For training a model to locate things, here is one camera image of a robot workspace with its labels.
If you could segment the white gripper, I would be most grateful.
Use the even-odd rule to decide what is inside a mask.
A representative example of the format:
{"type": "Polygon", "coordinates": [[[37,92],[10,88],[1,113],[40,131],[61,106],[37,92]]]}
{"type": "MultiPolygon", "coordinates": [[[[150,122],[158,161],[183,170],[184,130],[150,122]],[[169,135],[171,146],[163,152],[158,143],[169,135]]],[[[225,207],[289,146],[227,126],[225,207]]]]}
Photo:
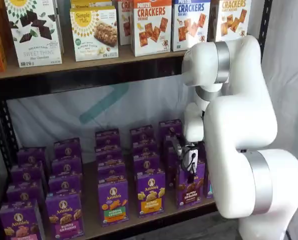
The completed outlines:
{"type": "Polygon", "coordinates": [[[187,182],[193,183],[197,174],[199,148],[195,144],[186,145],[181,154],[181,168],[189,172],[187,182]]]}

